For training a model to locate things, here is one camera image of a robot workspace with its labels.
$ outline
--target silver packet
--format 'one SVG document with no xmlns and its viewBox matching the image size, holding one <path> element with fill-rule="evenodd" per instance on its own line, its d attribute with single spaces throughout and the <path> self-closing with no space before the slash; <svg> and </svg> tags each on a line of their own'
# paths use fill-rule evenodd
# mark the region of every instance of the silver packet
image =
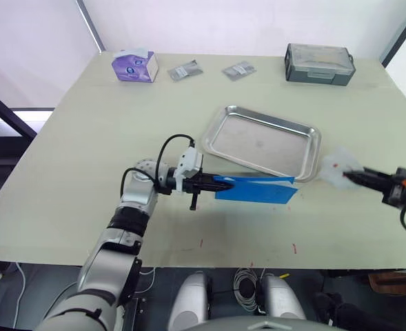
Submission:
<svg viewBox="0 0 406 331">
<path fill-rule="evenodd" d="M 252 66 L 247 61 L 240 62 L 223 70 L 224 74 L 233 81 L 252 74 L 255 71 L 256 69 L 254 68 L 254 66 Z"/>
<path fill-rule="evenodd" d="M 202 74 L 203 71 L 196 62 L 196 60 L 193 60 L 191 62 L 184 63 L 181 66 L 175 67 L 173 69 L 168 70 L 168 74 L 170 78 L 172 78 L 175 81 L 180 81 L 183 78 L 189 77 L 189 76 L 195 76 L 197 74 Z"/>
</svg>

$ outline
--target gray storage box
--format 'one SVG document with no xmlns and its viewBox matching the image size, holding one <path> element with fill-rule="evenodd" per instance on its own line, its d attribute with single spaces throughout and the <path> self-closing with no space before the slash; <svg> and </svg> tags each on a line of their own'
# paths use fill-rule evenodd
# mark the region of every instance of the gray storage box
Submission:
<svg viewBox="0 0 406 331">
<path fill-rule="evenodd" d="M 353 57 L 345 47 L 289 43 L 285 53 L 288 81 L 345 86 L 355 71 Z"/>
</svg>

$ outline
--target white cable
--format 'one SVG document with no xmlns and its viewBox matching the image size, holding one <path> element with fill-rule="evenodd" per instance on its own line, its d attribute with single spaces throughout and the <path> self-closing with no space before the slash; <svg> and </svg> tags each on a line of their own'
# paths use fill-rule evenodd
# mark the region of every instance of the white cable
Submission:
<svg viewBox="0 0 406 331">
<path fill-rule="evenodd" d="M 260 280 L 264 277 L 265 269 L 267 269 L 267 268 L 264 268 L 264 269 L 263 269 L 263 271 L 262 271 L 262 273 L 261 273 L 261 276 L 259 277 Z"/>
<path fill-rule="evenodd" d="M 140 272 L 140 274 L 142 274 L 143 276 L 147 276 L 149 274 L 152 274 L 154 272 L 155 268 L 153 268 L 152 270 L 148 271 L 148 272 Z"/>
<path fill-rule="evenodd" d="M 20 273 L 22 275 L 22 291 L 21 291 L 21 294 L 19 294 L 19 297 L 17 298 L 17 302 L 16 302 L 16 314 L 14 315 L 14 322 L 12 324 L 13 329 L 16 328 L 17 317 L 19 316 L 19 306 L 21 304 L 21 299 L 22 299 L 23 293 L 25 292 L 25 286 L 26 286 L 25 274 L 23 273 L 23 270 L 22 270 L 21 266 L 17 262 L 16 262 L 16 266 L 17 266 L 17 269 L 20 271 Z"/>
<path fill-rule="evenodd" d="M 239 268 L 236 271 L 235 277 L 233 279 L 233 290 L 235 298 L 241 305 L 241 307 L 243 307 L 245 310 L 247 310 L 248 312 L 254 312 L 257 307 L 257 304 L 255 302 L 255 291 L 253 291 L 253 294 L 250 298 L 243 297 L 243 295 L 239 291 L 239 284 L 245 279 L 249 279 L 255 287 L 255 283 L 258 280 L 258 277 L 252 269 Z"/>
<path fill-rule="evenodd" d="M 42 317 L 42 321 L 47 317 L 47 315 L 50 313 L 51 309 L 54 307 L 54 305 L 56 304 L 57 300 L 60 299 L 60 297 L 63 295 L 63 293 L 65 293 L 69 288 L 71 288 L 72 286 L 76 285 L 77 282 L 75 281 L 74 283 L 71 283 L 70 285 L 67 285 L 60 293 L 59 295 L 53 300 L 53 302 L 51 303 L 50 307 L 46 310 L 45 314 L 43 314 Z"/>
<path fill-rule="evenodd" d="M 148 290 L 150 290 L 150 289 L 152 288 L 152 286 L 154 285 L 154 282 L 155 282 L 155 269 L 156 269 L 156 268 L 154 268 L 153 271 L 152 271 L 152 272 L 154 273 L 154 275 L 152 276 L 152 282 L 151 282 L 151 284 L 149 285 L 149 287 L 148 287 L 147 289 L 143 290 L 143 291 L 135 292 L 135 294 L 140 294 L 140 293 L 147 292 Z"/>
<path fill-rule="evenodd" d="M 123 330 L 123 322 L 125 320 L 125 308 L 120 305 L 117 307 L 116 317 L 115 317 L 115 324 L 114 324 L 114 331 L 122 331 Z"/>
</svg>

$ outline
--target beige tabletop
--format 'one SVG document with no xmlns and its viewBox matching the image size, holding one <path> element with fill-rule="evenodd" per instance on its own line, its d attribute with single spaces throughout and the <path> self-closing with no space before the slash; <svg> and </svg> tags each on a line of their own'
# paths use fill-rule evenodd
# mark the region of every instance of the beige tabletop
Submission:
<svg viewBox="0 0 406 331">
<path fill-rule="evenodd" d="M 193 59 L 203 74 L 169 78 L 167 69 Z M 257 72 L 236 82 L 221 73 L 243 60 Z M 286 82 L 279 57 L 158 54 L 154 83 L 118 81 L 111 61 L 106 52 L 92 60 L 1 189 L 0 260 L 82 265 L 114 213 L 124 169 L 156 157 L 172 134 L 199 143 L 227 105 L 317 127 L 320 158 L 345 146 L 364 166 L 406 168 L 406 98 L 375 60 L 355 60 L 347 87 Z M 175 165 L 185 147 L 171 143 L 165 161 Z M 209 154 L 203 169 L 252 172 Z M 287 205 L 219 201 L 204 192 L 195 212 L 188 194 L 160 196 L 143 264 L 406 268 L 406 231 L 380 193 L 321 180 L 299 187 Z"/>
</svg>

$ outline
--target stainless steel tray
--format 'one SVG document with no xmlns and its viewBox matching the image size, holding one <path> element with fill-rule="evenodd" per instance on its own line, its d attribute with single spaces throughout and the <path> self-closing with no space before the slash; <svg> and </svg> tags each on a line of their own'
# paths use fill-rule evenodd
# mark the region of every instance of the stainless steel tray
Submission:
<svg viewBox="0 0 406 331">
<path fill-rule="evenodd" d="M 211 154 L 301 183 L 316 175 L 320 144 L 321 134 L 312 126 L 238 106 L 222 109 L 203 136 Z"/>
</svg>

